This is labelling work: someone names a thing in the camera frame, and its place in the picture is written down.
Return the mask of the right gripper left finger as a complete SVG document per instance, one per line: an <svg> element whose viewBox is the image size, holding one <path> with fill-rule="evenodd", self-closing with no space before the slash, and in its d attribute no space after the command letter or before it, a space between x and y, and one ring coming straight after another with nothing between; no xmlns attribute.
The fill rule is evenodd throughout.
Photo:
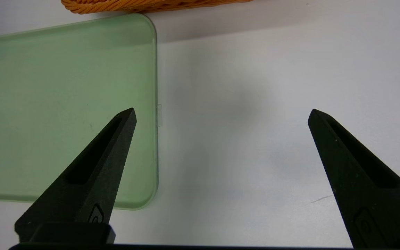
<svg viewBox="0 0 400 250"><path fill-rule="evenodd" d="M109 225L137 123L116 114L15 223L21 244L112 244Z"/></svg>

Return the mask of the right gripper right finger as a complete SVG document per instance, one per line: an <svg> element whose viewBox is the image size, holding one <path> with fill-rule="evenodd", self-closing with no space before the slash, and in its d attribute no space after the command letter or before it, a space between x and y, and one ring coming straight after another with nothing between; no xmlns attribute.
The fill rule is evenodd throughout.
<svg viewBox="0 0 400 250"><path fill-rule="evenodd" d="M308 126L352 246L400 249L400 177L327 113Z"/></svg>

